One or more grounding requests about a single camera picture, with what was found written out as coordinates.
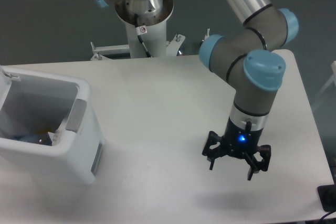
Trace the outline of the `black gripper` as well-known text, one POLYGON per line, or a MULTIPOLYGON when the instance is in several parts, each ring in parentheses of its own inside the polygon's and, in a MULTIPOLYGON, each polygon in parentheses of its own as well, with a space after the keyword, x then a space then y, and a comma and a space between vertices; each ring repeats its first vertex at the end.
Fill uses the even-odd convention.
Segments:
POLYGON ((231 119, 228 119, 226 130, 223 136, 219 136, 214 131, 209 131, 207 140, 202 150, 202 155, 207 157, 207 160, 211 163, 209 169, 212 170, 215 159, 223 157, 229 152, 229 144, 235 149, 237 156, 242 152, 243 158, 250 166, 247 180, 251 180, 253 174, 259 173, 259 171, 266 172, 269 167, 271 158, 271 146, 262 145, 258 146, 258 141, 262 134, 263 129, 258 131, 250 131, 249 134, 245 132, 245 129, 235 125, 231 119), (254 154, 258 152, 261 161, 258 161, 254 154))

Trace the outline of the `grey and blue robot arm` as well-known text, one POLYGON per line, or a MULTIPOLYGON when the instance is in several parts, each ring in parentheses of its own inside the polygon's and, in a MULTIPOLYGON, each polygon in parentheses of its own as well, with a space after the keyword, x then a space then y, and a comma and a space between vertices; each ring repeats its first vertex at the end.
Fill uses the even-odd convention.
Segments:
MULTIPOLYGON (((152 28, 170 17, 172 0, 95 1, 115 6, 127 28, 132 58, 167 56, 166 33, 154 34, 152 28)), ((236 93, 224 135, 210 132, 202 154, 211 164, 223 156, 243 159, 252 177, 267 171, 271 158, 271 147, 258 141, 286 69, 276 50, 296 37, 299 24, 294 13, 276 9, 270 0, 227 1, 244 30, 232 38, 206 35, 199 58, 236 93)))

